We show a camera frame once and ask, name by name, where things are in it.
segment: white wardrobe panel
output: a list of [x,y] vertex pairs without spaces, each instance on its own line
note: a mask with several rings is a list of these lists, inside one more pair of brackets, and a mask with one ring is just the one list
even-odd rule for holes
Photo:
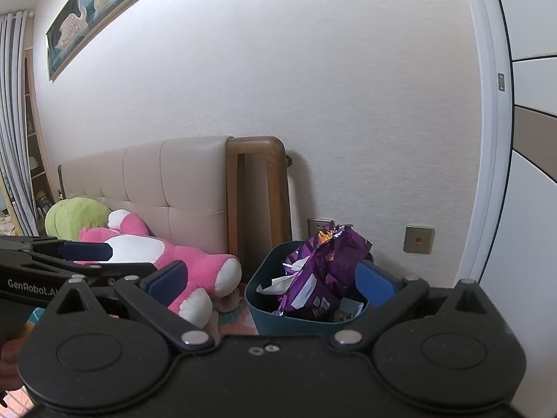
[[501,0],[514,60],[557,53],[557,0]]
[[480,285],[526,352],[513,404],[528,418],[557,413],[557,184],[512,153],[505,207]]
[[512,69],[515,103],[557,115],[557,58],[519,61]]

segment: plastic wrapper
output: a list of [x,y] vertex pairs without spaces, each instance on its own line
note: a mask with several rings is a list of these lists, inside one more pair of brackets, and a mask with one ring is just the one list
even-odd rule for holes
[[370,248],[371,243],[352,226],[331,223],[330,228],[320,231],[285,259],[286,270],[288,265],[308,257],[301,270],[294,272],[296,278],[280,298],[277,314],[327,320],[342,298],[355,290],[356,266],[367,257]]

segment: beige leather headboard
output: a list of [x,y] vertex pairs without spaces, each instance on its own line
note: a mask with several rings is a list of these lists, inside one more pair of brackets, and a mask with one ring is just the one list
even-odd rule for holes
[[292,240],[287,156],[272,136],[181,138],[115,149],[59,165],[58,178],[63,198],[88,196],[112,210],[127,209],[156,237],[243,262],[246,154],[266,159],[272,246]]
[[137,214],[153,235],[226,253],[226,143],[181,138],[80,157],[62,164],[68,198],[88,196]]

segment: white door frame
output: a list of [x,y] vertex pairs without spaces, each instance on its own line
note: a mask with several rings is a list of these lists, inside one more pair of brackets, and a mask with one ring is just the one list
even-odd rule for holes
[[[478,281],[484,271],[505,197],[512,144],[511,59],[500,2],[469,3],[480,66],[482,136],[476,197],[456,281]],[[498,74],[505,76],[504,91],[499,90]]]

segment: wall switch plate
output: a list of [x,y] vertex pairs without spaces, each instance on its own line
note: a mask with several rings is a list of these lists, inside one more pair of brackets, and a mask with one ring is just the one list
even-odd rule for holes
[[435,228],[429,226],[406,226],[404,251],[429,255],[433,246]]
[[312,237],[316,235],[319,231],[323,229],[324,226],[327,226],[332,219],[319,219],[319,218],[308,218],[307,219],[307,236]]

